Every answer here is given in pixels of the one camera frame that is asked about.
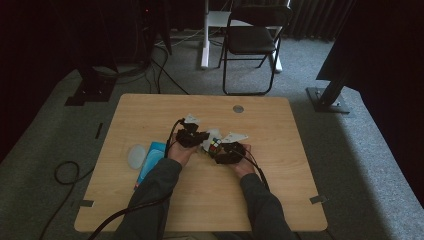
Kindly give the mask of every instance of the gray carpet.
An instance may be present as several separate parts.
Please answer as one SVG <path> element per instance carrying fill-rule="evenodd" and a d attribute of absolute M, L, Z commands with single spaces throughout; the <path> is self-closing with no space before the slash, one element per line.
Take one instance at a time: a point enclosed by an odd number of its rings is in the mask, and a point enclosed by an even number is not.
<path fill-rule="evenodd" d="M 280 54 L 283 71 L 276 75 L 274 87 L 267 95 L 289 99 L 318 191 L 329 198 L 323 204 L 328 231 L 301 232 L 299 237 L 304 240 L 423 239 L 423 208 L 360 94 L 348 88 L 342 91 L 353 112 L 349 116 L 317 113 L 308 99 L 305 88 L 328 84 L 315 81 L 315 77 L 331 46 L 322 41 L 286 39 Z M 211 45 L 210 68 L 206 70 L 200 69 L 201 48 L 200 41 L 176 44 L 165 69 L 190 94 L 223 95 L 222 68 L 215 68 L 220 47 Z M 165 55 L 156 49 L 154 59 L 162 64 Z M 237 83 L 244 81 L 238 90 L 266 87 L 268 66 L 246 71 L 241 66 L 254 64 L 231 64 L 229 78 L 237 79 Z M 120 67 L 121 71 L 130 68 Z M 88 172 L 96 163 L 119 97 L 129 92 L 156 93 L 153 79 L 158 75 L 159 68 L 154 65 L 154 70 L 149 68 L 146 75 L 119 79 L 109 102 L 89 102 L 81 107 L 64 106 L 81 81 L 78 72 L 72 72 L 57 84 L 36 119 L 0 165 L 0 239 L 39 238 L 71 187 L 55 181 L 56 166 L 75 161 L 80 165 L 81 175 Z M 184 94 L 164 74 L 160 90 L 162 94 Z M 100 123 L 103 128 L 98 134 Z M 66 166 L 58 175 L 63 181 L 71 181 L 74 173 L 75 168 Z M 89 236 L 73 229 L 78 211 L 76 203 L 83 198 L 88 182 L 89 177 L 77 183 L 44 239 Z M 98 239 L 110 236 L 111 233 L 102 233 Z"/>

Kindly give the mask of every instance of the wooden table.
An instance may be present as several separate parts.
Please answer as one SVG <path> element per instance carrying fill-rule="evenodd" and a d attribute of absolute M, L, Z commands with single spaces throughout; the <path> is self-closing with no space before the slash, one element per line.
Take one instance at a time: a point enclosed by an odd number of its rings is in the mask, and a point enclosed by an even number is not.
<path fill-rule="evenodd" d="M 233 107 L 242 106 L 236 113 Z M 113 213 L 127 207 L 139 170 L 127 155 L 135 144 L 166 142 L 174 123 L 191 113 L 200 119 L 199 131 L 218 128 L 249 136 L 252 154 L 264 171 L 270 189 L 284 208 L 293 231 L 321 231 L 327 221 L 314 179 L 285 98 L 125 94 L 121 97 L 85 194 L 93 207 L 81 207 L 78 231 L 94 231 Z M 105 230 L 113 231 L 122 217 Z M 225 165 L 195 153 L 180 174 L 171 198 L 166 231 L 250 231 L 239 180 Z"/>

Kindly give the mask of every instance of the chair backrest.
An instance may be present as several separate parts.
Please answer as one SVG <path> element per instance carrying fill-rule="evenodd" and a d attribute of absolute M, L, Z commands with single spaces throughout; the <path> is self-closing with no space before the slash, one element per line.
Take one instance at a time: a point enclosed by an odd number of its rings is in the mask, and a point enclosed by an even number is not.
<path fill-rule="evenodd" d="M 293 11 L 283 5 L 242 5 L 232 10 L 228 18 L 227 27 L 231 26 L 232 20 L 238 20 L 253 26 L 287 27 Z"/>

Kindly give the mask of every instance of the chair seat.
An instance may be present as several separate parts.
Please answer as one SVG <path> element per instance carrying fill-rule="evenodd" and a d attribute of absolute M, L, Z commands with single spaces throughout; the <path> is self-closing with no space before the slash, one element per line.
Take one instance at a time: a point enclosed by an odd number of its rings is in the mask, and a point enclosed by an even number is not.
<path fill-rule="evenodd" d="M 237 26 L 227 29 L 228 50 L 232 54 L 271 54 L 274 39 L 265 27 Z"/>

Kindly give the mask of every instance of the stand base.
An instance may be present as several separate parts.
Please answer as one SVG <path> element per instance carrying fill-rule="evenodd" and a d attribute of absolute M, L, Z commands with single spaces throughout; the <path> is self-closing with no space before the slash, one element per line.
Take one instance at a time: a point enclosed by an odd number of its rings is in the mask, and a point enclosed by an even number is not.
<path fill-rule="evenodd" d="M 115 87 L 116 78 L 99 76 L 99 86 L 96 90 L 87 91 L 86 82 L 83 80 L 73 97 L 69 97 L 65 106 L 83 106 L 85 102 L 107 102 Z"/>
<path fill-rule="evenodd" d="M 345 116 L 353 116 L 341 95 L 330 106 L 322 105 L 320 103 L 320 98 L 324 91 L 325 88 L 306 88 L 306 92 L 308 93 L 309 99 L 311 100 L 316 112 L 341 113 Z"/>

